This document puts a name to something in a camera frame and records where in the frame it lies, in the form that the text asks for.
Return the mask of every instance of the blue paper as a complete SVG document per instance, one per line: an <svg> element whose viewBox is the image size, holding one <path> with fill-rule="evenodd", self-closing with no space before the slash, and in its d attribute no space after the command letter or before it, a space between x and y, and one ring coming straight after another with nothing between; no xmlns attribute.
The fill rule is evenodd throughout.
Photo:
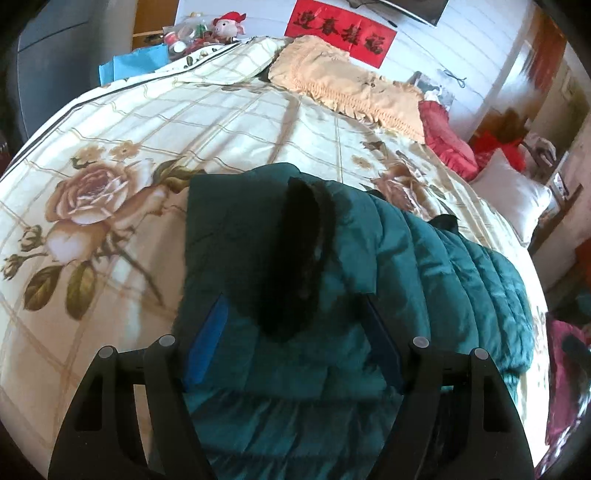
<svg viewBox="0 0 591 480"><path fill-rule="evenodd" d="M126 55L113 57L113 60L101 65L99 67L100 84L105 85L115 80L152 73L166 64L168 64L166 45L138 48Z"/></svg>

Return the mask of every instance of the red paper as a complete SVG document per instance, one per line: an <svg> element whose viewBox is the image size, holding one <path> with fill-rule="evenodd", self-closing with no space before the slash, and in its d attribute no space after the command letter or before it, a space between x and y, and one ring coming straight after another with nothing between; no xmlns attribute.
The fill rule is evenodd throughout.
<svg viewBox="0 0 591 480"><path fill-rule="evenodd" d="M396 32L342 8L314 0L297 0L285 35L315 35L350 52L354 59L380 68Z"/></svg>

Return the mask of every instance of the pig plush toy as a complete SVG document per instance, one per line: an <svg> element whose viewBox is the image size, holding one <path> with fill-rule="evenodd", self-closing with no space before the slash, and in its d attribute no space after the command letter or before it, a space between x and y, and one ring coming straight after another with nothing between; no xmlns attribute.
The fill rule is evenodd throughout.
<svg viewBox="0 0 591 480"><path fill-rule="evenodd" d="M213 35L217 38L232 40L238 35L244 35L244 27L240 25L246 20L246 14L229 12L213 21Z"/></svg>

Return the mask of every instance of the bed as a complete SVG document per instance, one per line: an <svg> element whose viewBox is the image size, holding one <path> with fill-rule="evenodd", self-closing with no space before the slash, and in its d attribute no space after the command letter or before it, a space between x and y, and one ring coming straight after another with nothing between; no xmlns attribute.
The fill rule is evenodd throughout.
<svg viewBox="0 0 591 480"><path fill-rule="evenodd" d="M517 408L534 463L545 454L547 308L527 250L427 147L266 81L265 68L284 46L253 38L85 93L27 142L2 177L0 419L43 475L96 351L143 348L171 329L190 178L279 162L378 189L425 220L452 213L462 235L516 266L535 334ZM105 179L109 194L93 196ZM147 404L137 394L149 448Z"/></svg>

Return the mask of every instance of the rose print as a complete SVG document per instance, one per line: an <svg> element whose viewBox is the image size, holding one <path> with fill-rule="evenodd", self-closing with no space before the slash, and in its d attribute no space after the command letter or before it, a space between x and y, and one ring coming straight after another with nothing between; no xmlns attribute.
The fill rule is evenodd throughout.
<svg viewBox="0 0 591 480"><path fill-rule="evenodd" d="M117 161L133 158L141 146L130 141L110 150ZM27 257L10 255L5 259L4 279L14 278L30 258L49 256L54 264L36 272L24 293L24 308L37 311L51 299L64 267L70 270L66 310L81 319L92 304L97 285L95 265L102 259L123 258L141 272L155 298L163 297L151 274L124 248L135 227L146 215L162 215L164 202L171 192L184 190L198 171L177 166L178 160L154 168L152 159L129 165L107 164L100 160L104 148L89 146L72 158L78 172L61 181L46 203L45 218L52 223L43 237L40 225L26 226L20 240L21 251L43 250Z"/></svg>

